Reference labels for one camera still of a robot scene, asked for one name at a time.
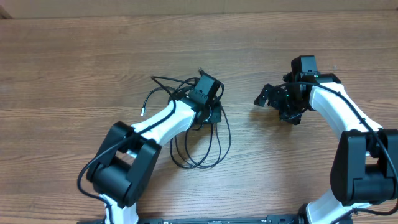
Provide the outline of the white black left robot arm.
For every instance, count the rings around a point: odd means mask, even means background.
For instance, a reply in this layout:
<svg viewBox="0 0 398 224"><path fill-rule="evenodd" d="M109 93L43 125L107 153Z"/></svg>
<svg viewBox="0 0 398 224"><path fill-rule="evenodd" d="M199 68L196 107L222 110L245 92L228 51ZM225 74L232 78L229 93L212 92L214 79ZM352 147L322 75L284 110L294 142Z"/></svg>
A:
<svg viewBox="0 0 398 224"><path fill-rule="evenodd" d="M199 71L180 87L160 85L168 105L153 117L133 125L113 124L96 155L82 168L77 187L83 195L104 203L98 223L137 223L136 203L145 191L162 146L194 124L221 121L224 85Z"/></svg>

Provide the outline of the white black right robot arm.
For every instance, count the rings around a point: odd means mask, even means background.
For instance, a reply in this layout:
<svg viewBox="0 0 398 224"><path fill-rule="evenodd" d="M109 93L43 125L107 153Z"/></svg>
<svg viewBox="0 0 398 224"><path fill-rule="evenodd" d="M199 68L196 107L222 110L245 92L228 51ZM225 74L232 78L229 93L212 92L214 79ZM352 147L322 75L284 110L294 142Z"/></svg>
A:
<svg viewBox="0 0 398 224"><path fill-rule="evenodd" d="M370 206L397 200L397 130L366 116L335 74L318 71L314 55L293 59L283 81L266 84L254 104L277 109L279 119L293 125L300 124L304 112L317 111L339 143L328 191L302 205L298 214L269 215L267 223L352 223L359 212L396 213L396 207L379 212Z"/></svg>

